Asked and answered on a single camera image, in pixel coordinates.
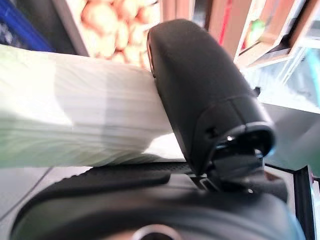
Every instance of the black plastic part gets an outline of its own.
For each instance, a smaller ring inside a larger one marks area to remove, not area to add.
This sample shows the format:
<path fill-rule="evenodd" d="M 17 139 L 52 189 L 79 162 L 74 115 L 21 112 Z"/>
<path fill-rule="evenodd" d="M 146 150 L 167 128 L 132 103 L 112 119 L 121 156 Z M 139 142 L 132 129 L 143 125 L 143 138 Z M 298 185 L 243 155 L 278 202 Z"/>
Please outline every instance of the black plastic part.
<path fill-rule="evenodd" d="M 183 19 L 165 22 L 150 29 L 147 44 L 163 106 L 196 174 L 207 170 L 227 137 L 254 133 L 254 145 L 268 154 L 275 144 L 269 116 L 205 30 Z"/>
<path fill-rule="evenodd" d="M 98 171 L 102 175 L 107 168 Z M 90 182 L 95 174 L 93 170 L 80 176 Z M 69 185 L 73 179 L 60 184 Z M 152 186 L 52 195 L 29 207 L 16 222 L 11 240 L 103 239 L 150 224 L 170 226 L 184 240 L 305 239 L 298 221 L 276 197 L 206 192 L 185 174 L 172 174 L 168 183 Z"/>
<path fill-rule="evenodd" d="M 316 239 L 311 178 L 312 174 L 308 166 L 293 173 L 295 216 L 300 222 L 307 240 Z"/>

